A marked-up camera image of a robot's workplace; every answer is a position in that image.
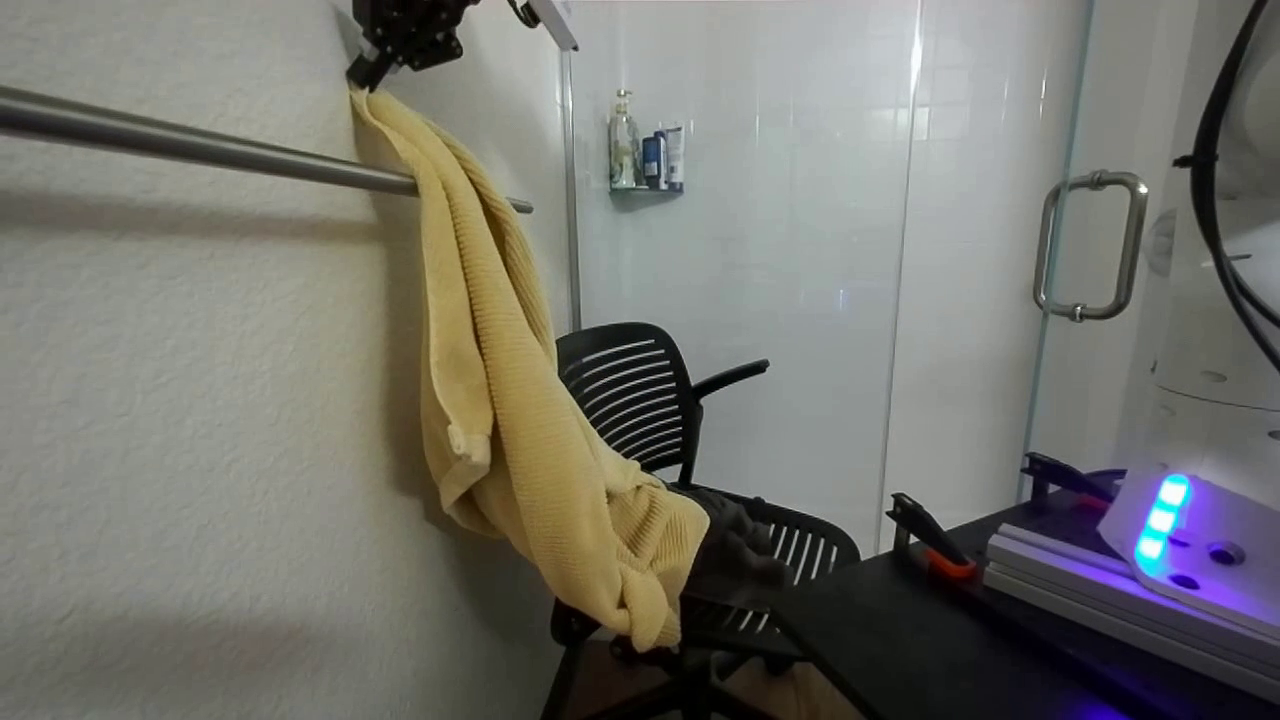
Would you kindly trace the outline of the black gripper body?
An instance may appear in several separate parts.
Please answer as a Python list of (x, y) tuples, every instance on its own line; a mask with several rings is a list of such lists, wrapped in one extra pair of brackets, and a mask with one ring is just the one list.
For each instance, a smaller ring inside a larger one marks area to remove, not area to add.
[(457, 34), (474, 0), (353, 0), (353, 20), (367, 51), (347, 65), (353, 89), (376, 89), (393, 68), (412, 70), (465, 57)]

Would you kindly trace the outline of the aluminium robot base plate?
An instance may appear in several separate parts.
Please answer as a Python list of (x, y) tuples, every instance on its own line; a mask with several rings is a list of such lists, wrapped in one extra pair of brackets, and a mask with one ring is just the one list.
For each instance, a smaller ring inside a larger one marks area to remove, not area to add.
[(1244, 542), (1172, 538), (1172, 568), (1139, 575), (1090, 524), (1009, 521), (983, 585), (1280, 704), (1280, 575)]

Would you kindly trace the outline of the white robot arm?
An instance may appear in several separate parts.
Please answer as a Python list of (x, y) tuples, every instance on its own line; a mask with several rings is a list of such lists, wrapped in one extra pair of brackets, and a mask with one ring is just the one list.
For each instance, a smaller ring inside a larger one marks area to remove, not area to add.
[(1203, 0), (1191, 123), (1172, 160), (1166, 340), (1153, 442), (1104, 521), (1131, 575), (1252, 630), (1280, 603), (1277, 456), (1277, 0)]

